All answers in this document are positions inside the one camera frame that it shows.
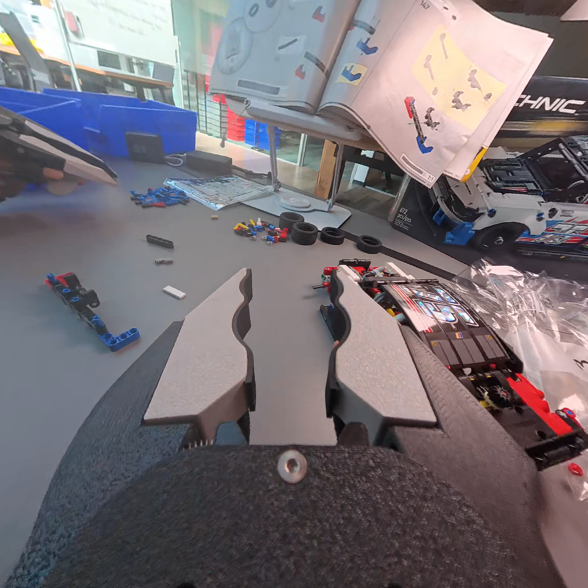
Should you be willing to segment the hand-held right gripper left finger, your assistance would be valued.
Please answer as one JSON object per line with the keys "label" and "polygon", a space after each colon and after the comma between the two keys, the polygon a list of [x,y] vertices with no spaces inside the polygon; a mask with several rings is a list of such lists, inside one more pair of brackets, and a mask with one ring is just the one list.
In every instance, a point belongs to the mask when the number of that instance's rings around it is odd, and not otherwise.
{"label": "hand-held right gripper left finger", "polygon": [[185,316],[151,401],[145,425],[189,424],[196,440],[217,439],[235,423],[248,444],[256,407],[251,328],[252,271],[240,269]]}

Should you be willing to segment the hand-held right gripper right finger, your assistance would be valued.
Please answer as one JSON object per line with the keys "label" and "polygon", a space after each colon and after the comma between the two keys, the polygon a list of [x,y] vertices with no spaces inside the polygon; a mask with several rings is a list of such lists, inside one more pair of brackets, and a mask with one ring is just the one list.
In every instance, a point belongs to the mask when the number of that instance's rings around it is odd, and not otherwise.
{"label": "hand-held right gripper right finger", "polygon": [[401,327],[361,288],[350,269],[334,269],[325,321],[329,357],[326,415],[339,439],[352,423],[370,445],[385,445],[395,427],[434,429],[437,415]]}

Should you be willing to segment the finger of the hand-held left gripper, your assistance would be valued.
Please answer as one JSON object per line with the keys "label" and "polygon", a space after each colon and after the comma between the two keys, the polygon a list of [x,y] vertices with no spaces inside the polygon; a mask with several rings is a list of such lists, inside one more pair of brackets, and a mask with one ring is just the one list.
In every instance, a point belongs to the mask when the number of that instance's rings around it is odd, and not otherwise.
{"label": "finger of the hand-held left gripper", "polygon": [[101,159],[93,158],[91,161],[79,157],[62,154],[63,177],[65,180],[86,180],[105,185],[116,185],[117,174]]}
{"label": "finger of the hand-held left gripper", "polygon": [[62,154],[88,162],[98,158],[53,131],[4,107],[1,107],[1,136],[24,148],[26,154],[43,167],[62,171]]}

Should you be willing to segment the large blue storage bin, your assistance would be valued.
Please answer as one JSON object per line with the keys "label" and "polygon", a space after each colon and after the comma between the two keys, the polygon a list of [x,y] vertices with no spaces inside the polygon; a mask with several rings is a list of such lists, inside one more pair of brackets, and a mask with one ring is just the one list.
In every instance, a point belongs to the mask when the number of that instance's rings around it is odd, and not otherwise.
{"label": "large blue storage bin", "polygon": [[129,158],[126,134],[158,135],[164,154],[196,149],[197,113],[154,100],[45,89],[44,93],[80,102],[83,134],[88,151]]}
{"label": "large blue storage bin", "polygon": [[17,114],[28,116],[27,112],[40,109],[63,107],[67,114],[81,117],[81,101],[59,94],[31,92],[22,89],[1,87],[1,106]]}

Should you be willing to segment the black beam assembly blue pins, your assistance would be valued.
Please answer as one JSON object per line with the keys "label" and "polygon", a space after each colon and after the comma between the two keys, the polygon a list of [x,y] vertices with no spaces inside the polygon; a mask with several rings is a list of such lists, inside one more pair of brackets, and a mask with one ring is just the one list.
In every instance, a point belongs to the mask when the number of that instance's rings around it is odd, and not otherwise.
{"label": "black beam assembly blue pins", "polygon": [[96,291],[84,288],[75,273],[49,273],[45,284],[64,305],[76,313],[109,351],[118,352],[141,338],[139,330],[135,327],[119,335],[112,334],[105,322],[95,313],[100,305]]}

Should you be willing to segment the white book stand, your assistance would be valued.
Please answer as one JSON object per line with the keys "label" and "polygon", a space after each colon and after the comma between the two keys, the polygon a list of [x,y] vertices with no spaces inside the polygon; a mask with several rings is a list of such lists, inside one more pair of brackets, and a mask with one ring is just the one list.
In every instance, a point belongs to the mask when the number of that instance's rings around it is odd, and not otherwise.
{"label": "white book stand", "polygon": [[[305,114],[284,107],[278,107],[260,99],[246,99],[244,111],[248,118],[267,124],[270,151],[270,174],[272,187],[266,187],[262,196],[245,201],[251,208],[279,217],[283,212],[301,214],[305,221],[323,229],[339,228],[350,217],[349,210],[336,205],[339,191],[338,174],[343,162],[343,149],[353,146],[360,149],[377,148],[378,144],[364,129],[352,127],[344,122],[334,122],[316,115]],[[295,192],[280,185],[277,177],[276,128],[294,130],[334,142],[338,147],[335,177],[327,200]]]}

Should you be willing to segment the instruction booklet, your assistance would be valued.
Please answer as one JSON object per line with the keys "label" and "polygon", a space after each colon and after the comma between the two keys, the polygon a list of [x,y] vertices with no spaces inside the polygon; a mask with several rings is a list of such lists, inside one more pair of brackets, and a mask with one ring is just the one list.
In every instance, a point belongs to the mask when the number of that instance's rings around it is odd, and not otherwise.
{"label": "instruction booklet", "polygon": [[209,87],[362,128],[432,187],[466,175],[552,42],[474,1],[232,1]]}

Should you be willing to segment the black desk strip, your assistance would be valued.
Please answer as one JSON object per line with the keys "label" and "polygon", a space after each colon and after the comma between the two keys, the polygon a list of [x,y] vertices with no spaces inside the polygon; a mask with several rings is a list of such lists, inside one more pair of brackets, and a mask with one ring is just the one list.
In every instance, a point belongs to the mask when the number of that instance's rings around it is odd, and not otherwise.
{"label": "black desk strip", "polygon": [[[353,233],[345,232],[345,239],[351,240],[353,243],[356,244],[356,240],[357,240],[357,235],[354,235]],[[382,247],[382,250],[379,252],[379,254],[385,254],[388,258],[394,259],[395,261],[401,261],[403,263],[406,263],[408,265],[410,265],[411,267],[423,270],[425,272],[428,272],[432,275],[435,275],[437,277],[440,277],[444,280],[450,281],[452,279],[454,279],[457,274],[450,272],[444,268],[440,268],[438,266],[432,265],[430,263],[427,263],[425,261],[422,261],[420,259],[417,259],[416,257],[410,256],[408,254],[404,254],[402,252],[396,251],[394,249],[391,249],[387,246]]]}

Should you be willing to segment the person's left hand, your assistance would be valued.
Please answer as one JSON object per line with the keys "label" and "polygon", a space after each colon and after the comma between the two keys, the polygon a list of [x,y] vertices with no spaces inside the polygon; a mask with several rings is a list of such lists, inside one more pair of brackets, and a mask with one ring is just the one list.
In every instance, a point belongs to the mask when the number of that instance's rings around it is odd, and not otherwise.
{"label": "person's left hand", "polygon": [[77,175],[52,168],[43,168],[42,178],[43,187],[56,196],[66,196],[87,182]]}

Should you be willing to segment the black square device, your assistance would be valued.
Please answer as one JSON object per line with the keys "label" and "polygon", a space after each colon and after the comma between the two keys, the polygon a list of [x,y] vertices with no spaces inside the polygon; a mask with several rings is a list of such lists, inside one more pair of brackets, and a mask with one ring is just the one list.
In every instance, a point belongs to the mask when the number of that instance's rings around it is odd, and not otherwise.
{"label": "black square device", "polygon": [[125,132],[125,143],[130,160],[150,164],[164,164],[162,137],[158,134]]}

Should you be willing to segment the pile of blue pins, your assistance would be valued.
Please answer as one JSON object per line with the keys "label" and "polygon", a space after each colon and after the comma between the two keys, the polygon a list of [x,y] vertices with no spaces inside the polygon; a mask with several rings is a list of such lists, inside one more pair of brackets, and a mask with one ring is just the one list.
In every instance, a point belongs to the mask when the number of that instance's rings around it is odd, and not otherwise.
{"label": "pile of blue pins", "polygon": [[172,187],[149,188],[144,194],[130,191],[130,200],[143,209],[169,208],[176,205],[187,205],[190,198],[184,191]]}

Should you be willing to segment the toy race car model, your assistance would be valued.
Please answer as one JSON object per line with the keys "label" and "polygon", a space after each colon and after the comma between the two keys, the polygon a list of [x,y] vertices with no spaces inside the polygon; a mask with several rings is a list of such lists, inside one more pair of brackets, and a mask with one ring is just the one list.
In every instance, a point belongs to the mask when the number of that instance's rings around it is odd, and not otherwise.
{"label": "toy race car model", "polygon": [[[334,269],[357,274],[361,288],[401,327],[408,347],[409,335],[414,335],[440,362],[441,375],[463,386],[538,470],[572,460],[587,449],[587,433],[575,414],[568,408],[550,408],[545,394],[524,377],[517,354],[450,286],[437,279],[415,279],[392,262],[373,266],[370,260],[343,259],[325,267],[321,283],[313,286],[326,291],[329,299]],[[320,306],[324,321],[328,305]],[[424,368],[417,366],[416,352],[410,354],[425,385]],[[433,405],[432,393],[427,393]],[[439,427],[439,410],[434,410]]]}

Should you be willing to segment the black power adapter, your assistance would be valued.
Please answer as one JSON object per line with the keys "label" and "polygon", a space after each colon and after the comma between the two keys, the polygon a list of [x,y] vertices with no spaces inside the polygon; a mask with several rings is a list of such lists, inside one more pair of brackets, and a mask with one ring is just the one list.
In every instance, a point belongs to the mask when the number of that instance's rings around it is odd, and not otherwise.
{"label": "black power adapter", "polygon": [[232,172],[232,158],[215,153],[192,151],[185,156],[185,165],[197,172],[213,176],[228,175]]}

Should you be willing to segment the background whiteboard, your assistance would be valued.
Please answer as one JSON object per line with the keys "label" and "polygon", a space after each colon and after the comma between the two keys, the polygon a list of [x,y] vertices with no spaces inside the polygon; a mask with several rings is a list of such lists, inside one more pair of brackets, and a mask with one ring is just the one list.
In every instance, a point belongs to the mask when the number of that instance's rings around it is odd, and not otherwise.
{"label": "background whiteboard", "polygon": [[76,65],[101,68],[98,53],[176,66],[171,1],[60,1]]}

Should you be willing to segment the sticker sheet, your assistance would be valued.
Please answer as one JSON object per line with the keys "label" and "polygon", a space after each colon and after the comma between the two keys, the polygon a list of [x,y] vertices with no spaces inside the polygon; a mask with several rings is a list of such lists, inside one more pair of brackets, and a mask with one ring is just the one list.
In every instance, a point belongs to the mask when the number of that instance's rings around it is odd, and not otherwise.
{"label": "sticker sheet", "polygon": [[273,195],[271,186],[262,185],[236,175],[215,178],[167,179],[164,186],[181,192],[191,200],[212,210],[220,210],[235,203],[253,201]]}

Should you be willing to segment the pile of mixed small bricks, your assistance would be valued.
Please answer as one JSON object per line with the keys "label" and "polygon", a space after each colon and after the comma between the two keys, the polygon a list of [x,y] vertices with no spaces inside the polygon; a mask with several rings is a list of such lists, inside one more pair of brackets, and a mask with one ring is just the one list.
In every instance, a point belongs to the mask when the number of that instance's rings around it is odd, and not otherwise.
{"label": "pile of mixed small bricks", "polygon": [[274,224],[263,221],[260,218],[249,219],[246,222],[237,223],[232,231],[234,234],[252,241],[262,241],[268,246],[286,243],[290,237],[287,228],[279,228]]}

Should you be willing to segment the rack of red blue bins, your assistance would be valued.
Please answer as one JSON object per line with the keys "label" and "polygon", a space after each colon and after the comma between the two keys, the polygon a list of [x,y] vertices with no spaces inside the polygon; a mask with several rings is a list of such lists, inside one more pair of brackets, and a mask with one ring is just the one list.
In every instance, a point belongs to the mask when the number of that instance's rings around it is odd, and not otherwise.
{"label": "rack of red blue bins", "polygon": [[220,136],[232,142],[244,143],[251,148],[268,151],[267,125],[234,112],[223,94],[212,95],[212,102],[219,107]]}

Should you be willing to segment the clear plastic bag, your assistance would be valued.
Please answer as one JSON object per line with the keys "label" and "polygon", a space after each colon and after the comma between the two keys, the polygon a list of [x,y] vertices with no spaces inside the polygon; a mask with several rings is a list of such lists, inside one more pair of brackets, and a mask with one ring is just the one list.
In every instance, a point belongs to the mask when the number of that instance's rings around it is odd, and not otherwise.
{"label": "clear plastic bag", "polygon": [[[478,261],[452,280],[521,358],[552,410],[587,430],[587,286]],[[587,450],[540,473],[543,538],[567,587],[587,587]]]}

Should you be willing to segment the wooden table leg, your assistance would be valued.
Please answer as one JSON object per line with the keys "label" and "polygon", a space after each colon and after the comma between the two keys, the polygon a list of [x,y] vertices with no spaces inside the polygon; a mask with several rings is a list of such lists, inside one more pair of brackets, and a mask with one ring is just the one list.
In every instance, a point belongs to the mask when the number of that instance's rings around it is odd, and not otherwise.
{"label": "wooden table leg", "polygon": [[337,153],[337,143],[325,140],[314,189],[315,197],[318,199],[327,200],[329,198],[334,177]]}

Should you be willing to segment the toy set box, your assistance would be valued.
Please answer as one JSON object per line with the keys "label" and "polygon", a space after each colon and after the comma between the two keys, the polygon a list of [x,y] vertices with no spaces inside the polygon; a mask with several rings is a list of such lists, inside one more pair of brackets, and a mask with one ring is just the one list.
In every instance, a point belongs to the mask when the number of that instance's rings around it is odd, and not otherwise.
{"label": "toy set box", "polygon": [[587,283],[587,79],[533,77],[474,166],[411,181],[390,225],[463,263]]}

